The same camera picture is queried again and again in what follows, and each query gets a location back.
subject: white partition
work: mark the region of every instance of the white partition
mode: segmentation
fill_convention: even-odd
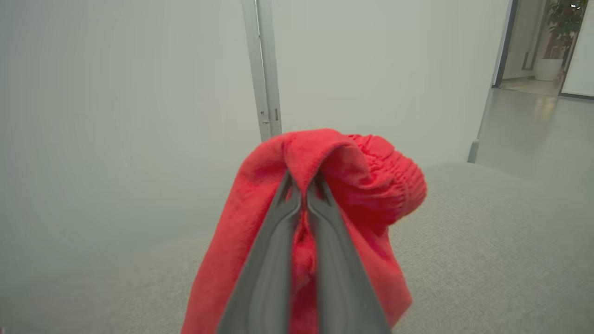
[[[214,230],[260,142],[240,0],[0,2],[0,291]]]
[[[563,93],[594,97],[594,2],[589,1]]]
[[[508,2],[272,0],[283,130],[377,134],[466,161]]]

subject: red fabric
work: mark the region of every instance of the red fabric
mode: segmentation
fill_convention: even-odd
[[[322,170],[389,325],[412,303],[388,226],[422,203],[423,173],[381,137],[301,131],[262,143],[243,162],[192,286],[182,334],[216,331],[287,168],[302,194]],[[293,240],[291,334],[317,333],[315,259],[315,242],[303,214]]]

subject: metal strip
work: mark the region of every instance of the metal strip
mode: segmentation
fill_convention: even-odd
[[[266,98],[266,82],[262,51],[260,47],[260,29],[258,27],[258,14],[254,0],[242,0],[244,8],[245,34],[248,39],[249,64],[252,71],[252,83],[256,109],[258,112],[258,125],[260,126],[260,139],[266,141],[272,137],[270,129],[270,113]]]
[[[274,51],[272,0],[256,0],[256,3],[268,114],[270,115],[270,131],[274,137],[281,134],[283,130],[280,117],[279,79],[276,71],[276,54]]]

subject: ruched red fabric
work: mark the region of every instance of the ruched red fabric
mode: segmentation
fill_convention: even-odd
[[[329,129],[300,131],[262,143],[240,167],[192,286],[182,334],[216,331],[287,168],[302,194],[318,171],[324,174],[389,325],[394,326],[412,303],[388,226],[423,202],[423,173],[381,137],[346,136]],[[317,333],[315,241],[305,212],[292,257],[290,332]]]

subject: red cloth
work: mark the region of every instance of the red cloth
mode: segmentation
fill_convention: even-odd
[[[302,194],[322,170],[389,325],[412,303],[388,226],[423,202],[423,173],[381,137],[301,131],[262,143],[240,167],[192,286],[182,334],[215,333],[287,168]],[[301,215],[293,240],[291,334],[317,333],[315,259],[307,215]]]

